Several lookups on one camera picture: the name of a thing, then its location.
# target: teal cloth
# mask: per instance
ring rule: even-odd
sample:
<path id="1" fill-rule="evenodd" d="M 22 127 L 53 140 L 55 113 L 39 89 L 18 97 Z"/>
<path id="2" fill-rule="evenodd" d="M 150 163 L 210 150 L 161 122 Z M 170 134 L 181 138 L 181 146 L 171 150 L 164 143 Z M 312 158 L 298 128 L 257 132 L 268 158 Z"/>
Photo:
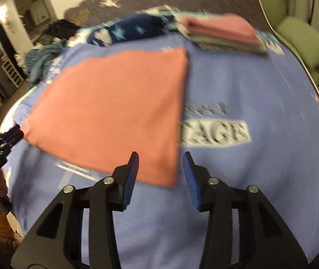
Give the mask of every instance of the teal cloth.
<path id="1" fill-rule="evenodd" d="M 54 58 L 64 49 L 65 40 L 48 44 L 40 49 L 31 49 L 25 55 L 26 68 L 29 71 L 29 88 L 38 84 L 48 73 Z"/>

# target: dark bedspread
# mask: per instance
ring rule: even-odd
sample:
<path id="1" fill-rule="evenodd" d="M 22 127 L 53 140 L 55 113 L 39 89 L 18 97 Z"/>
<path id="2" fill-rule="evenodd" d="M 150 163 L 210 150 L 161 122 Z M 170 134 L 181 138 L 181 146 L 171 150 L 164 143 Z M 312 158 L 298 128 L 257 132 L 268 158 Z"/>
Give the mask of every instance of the dark bedspread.
<path id="1" fill-rule="evenodd" d="M 85 0 L 78 7 L 68 9 L 65 19 L 84 28 L 115 18 L 132 16 L 138 10 L 163 5 L 179 11 L 236 13 L 253 27 L 271 32 L 259 0 Z"/>

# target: ceiling light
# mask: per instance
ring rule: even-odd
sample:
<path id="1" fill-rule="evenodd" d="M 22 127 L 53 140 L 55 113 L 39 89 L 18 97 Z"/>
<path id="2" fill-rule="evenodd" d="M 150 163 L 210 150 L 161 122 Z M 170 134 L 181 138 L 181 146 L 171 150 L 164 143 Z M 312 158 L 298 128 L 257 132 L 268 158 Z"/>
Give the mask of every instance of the ceiling light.
<path id="1" fill-rule="evenodd" d="M 0 7 L 0 15 L 3 13 L 6 13 L 6 6 L 5 5 Z"/>

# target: black cloth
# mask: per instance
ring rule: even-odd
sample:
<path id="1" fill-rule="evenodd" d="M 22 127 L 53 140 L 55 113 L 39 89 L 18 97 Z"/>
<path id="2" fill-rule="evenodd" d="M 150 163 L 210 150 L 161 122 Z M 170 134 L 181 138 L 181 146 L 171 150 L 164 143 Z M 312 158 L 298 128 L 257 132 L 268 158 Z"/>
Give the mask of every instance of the black cloth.
<path id="1" fill-rule="evenodd" d="M 49 34 L 53 37 L 57 37 L 60 39 L 69 39 L 71 36 L 73 36 L 76 33 L 78 29 L 80 29 L 80 27 L 77 26 L 76 24 L 73 24 L 70 21 L 61 19 L 50 24 L 49 27 L 45 29 L 43 34 Z"/>

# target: doorway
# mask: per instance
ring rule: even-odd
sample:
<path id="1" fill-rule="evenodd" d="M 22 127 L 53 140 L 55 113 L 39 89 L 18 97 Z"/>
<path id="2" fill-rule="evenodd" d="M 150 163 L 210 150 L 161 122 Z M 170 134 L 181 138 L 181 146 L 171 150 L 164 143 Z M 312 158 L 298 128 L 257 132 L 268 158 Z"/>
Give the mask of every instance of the doorway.
<path id="1" fill-rule="evenodd" d="M 24 71 L 22 70 L 22 68 L 20 68 L 17 65 L 17 62 L 16 62 L 15 57 L 14 57 L 14 55 L 16 54 L 16 51 L 15 51 L 14 47 L 12 46 L 9 38 L 7 37 L 6 32 L 5 32 L 2 24 L 0 24 L 0 43 L 1 43 L 5 53 L 7 54 L 9 60 L 12 62 L 12 64 L 15 66 L 15 68 L 19 72 L 20 76 L 23 77 L 24 79 L 26 79 L 27 76 L 25 75 Z"/>

